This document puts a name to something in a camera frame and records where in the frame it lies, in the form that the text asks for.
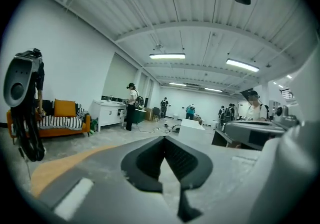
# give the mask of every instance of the white cabinet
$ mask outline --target white cabinet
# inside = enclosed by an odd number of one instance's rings
[[[126,107],[123,103],[94,100],[90,114],[93,119],[98,118],[98,131],[101,126],[122,123]]]

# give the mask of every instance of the ceiling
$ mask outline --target ceiling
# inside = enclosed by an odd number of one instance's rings
[[[316,19],[303,0],[55,0],[84,19],[162,84],[229,93],[296,71],[314,49]],[[185,60],[149,54],[185,53]],[[232,58],[260,68],[226,64]]]

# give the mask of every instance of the yellow pillow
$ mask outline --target yellow pillow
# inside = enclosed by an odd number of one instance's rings
[[[68,101],[68,100],[59,100],[55,99],[54,101],[54,116],[56,117],[75,117],[75,101]]]

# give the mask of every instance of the box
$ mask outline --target box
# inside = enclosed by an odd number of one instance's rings
[[[147,121],[152,121],[152,116],[153,116],[152,109],[148,107],[145,107],[144,109],[146,111],[144,119]]]

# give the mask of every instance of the white shirt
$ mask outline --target white shirt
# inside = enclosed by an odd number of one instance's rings
[[[135,103],[137,97],[138,97],[138,91],[130,90],[130,98],[129,99],[134,99],[134,100],[131,101],[130,103],[128,103],[128,105],[133,105]]]
[[[260,105],[258,105],[257,107],[254,107],[253,105],[251,105],[248,108],[248,111],[245,116],[252,117],[254,121],[257,121],[259,118],[267,119],[266,111],[267,110],[264,105],[261,106],[261,110],[260,110]]]

